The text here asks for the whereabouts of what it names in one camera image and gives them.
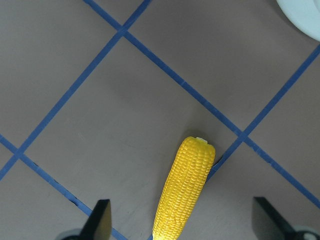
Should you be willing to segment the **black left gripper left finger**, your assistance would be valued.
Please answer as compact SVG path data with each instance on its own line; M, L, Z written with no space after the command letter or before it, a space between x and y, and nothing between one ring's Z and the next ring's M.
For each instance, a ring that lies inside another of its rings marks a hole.
M111 237L111 202L97 201L93 211L78 234L58 236L58 240L109 240Z

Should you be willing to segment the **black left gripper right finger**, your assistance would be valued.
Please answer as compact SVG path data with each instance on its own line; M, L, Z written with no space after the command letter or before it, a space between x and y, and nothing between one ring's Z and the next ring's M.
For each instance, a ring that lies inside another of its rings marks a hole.
M292 226L265 197L252 199L251 227L259 240L318 240L320 234L307 226Z

